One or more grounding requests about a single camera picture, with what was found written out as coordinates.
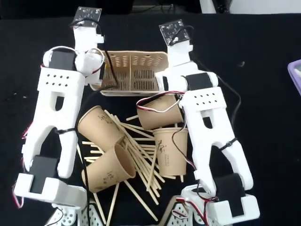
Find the black wire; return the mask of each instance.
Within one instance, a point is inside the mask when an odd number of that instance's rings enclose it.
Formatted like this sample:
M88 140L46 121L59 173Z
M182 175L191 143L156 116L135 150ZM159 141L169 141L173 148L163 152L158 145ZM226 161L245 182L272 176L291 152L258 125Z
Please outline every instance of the black wire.
M191 26L191 25L185 25L185 26L183 26L183 27L181 27L174 35L173 35L173 37L170 39L170 42L169 42L169 46L173 46L175 43L174 43L174 39L179 35L179 33L181 32L181 31L183 31L183 30L185 30L185 29L187 29L187 28L189 28L189 29L191 29L191 30L194 30L194 27L193 26ZM193 40L193 33L191 32L190 33L190 41L192 41Z
M60 222L60 220L63 218L63 216L64 216L64 212L60 209L60 208L58 208L58 207L56 207L55 208L55 210L59 210L59 211L61 211L61 213L62 213L62 216L61 216L61 218L59 218L59 220L57 220L56 222L54 222L54 223L51 223L51 224L49 224L49 225L45 225L45 226L51 226L51 225L55 225L56 223L58 223L58 222Z
M157 6L158 6L158 5L154 5L154 6L152 6L152 7L146 8L146 9L144 9L144 10L137 11L137 12L132 12L132 13L145 13L145 12L147 12L147 11L151 10L152 8L157 7Z
M200 65L203 67L203 69L205 69L205 71L208 71L208 72L211 72L211 70L206 67L197 57L195 54L192 53L192 55L194 56L194 60ZM234 125L235 125L235 119L236 119L236 115L237 115L237 112L241 106L241 96L240 94L235 90L233 89L227 82L225 82L219 75L216 75L218 77L218 79L228 88L230 89L237 97L238 97L238 103L236 105L236 107L234 108L233 112L232 112L232 116L231 116L231 126L232 128L234 128Z
M77 20L77 21L74 21L70 24L70 26L74 27L76 25L78 25L79 22L82 22L82 21L91 21L91 22L94 22L98 25L98 28L100 29L100 32L102 35L103 32L102 32L102 29L101 29L101 26L100 26L100 23L97 21L97 20L94 20L94 19L91 19L91 18L83 18L81 20ZM109 61L109 64L110 64L110 68L111 68L111 72L112 72L112 75L113 75L113 78L115 80L115 85L111 85L111 86L106 86L106 87L101 87L99 88L98 90L95 90L94 92L92 92L87 98L86 100L83 102L83 104L80 106L80 109L79 109L79 113L78 113L78 116L76 118L76 122L75 122L75 132L77 134L77 137L79 139L79 144L81 144L81 137L80 137L80 134L77 130L77 125L79 123L79 120L82 116L82 112L85 110L86 106L88 105L88 103L90 102L90 100L95 96L97 95L100 91L103 91L103 90L106 90L106 89L111 89L111 88L118 88L119 87L119 82L118 82L118 79L116 77L116 74L115 74L115 71L113 69L113 64L112 64L112 60L111 60L111 57L110 57L110 54L108 53L108 50L106 49L105 47L105 42L103 43L103 49L107 55L107 58L108 58L108 61ZM88 181L88 174L87 174L87 165L83 159L84 155L83 155L83 152L80 148L80 155L81 155L81 160L82 160L82 163L83 163L83 167L84 167L84 175L85 175L85 183L86 183L86 193L87 193L87 220L88 220L88 226L90 226L90 214L89 214L89 209L90 209L90 196L89 196L89 181Z

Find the purple container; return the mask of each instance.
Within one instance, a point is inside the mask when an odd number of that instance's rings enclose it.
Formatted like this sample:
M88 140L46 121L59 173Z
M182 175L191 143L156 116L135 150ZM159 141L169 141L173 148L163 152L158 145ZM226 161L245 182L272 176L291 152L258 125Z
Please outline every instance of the purple container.
M301 60L291 62L287 69L299 94L301 95Z

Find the beige slotted basket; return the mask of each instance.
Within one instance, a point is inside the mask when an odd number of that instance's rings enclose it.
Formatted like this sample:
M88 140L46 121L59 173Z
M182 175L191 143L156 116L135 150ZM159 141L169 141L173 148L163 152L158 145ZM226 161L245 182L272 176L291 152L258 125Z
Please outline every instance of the beige slotted basket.
M119 88L102 91L105 96L149 96L158 93L155 73L168 67L167 53L141 51L109 51ZM101 86L91 85L93 90L114 85L108 58Z

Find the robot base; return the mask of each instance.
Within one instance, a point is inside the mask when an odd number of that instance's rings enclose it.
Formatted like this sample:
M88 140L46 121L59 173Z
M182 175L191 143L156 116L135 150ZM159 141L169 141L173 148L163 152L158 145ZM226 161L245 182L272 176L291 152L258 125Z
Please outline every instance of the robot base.
M103 226L103 223L99 218L98 212L94 204L95 202L90 201L90 208L89 208L90 224L92 226ZM80 211L80 210L74 210L62 206L57 206L57 207L59 207L63 211L64 215L63 218L53 226L88 226L86 209ZM60 210L56 210L46 225L58 221L61 217L62 217L62 212Z

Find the cup logo print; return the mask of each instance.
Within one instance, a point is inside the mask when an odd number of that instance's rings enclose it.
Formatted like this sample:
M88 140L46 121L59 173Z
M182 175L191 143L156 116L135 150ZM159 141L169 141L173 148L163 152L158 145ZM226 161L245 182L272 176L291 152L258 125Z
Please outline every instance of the cup logo print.
M108 124L113 124L113 122L105 115L97 116L101 121L106 121Z

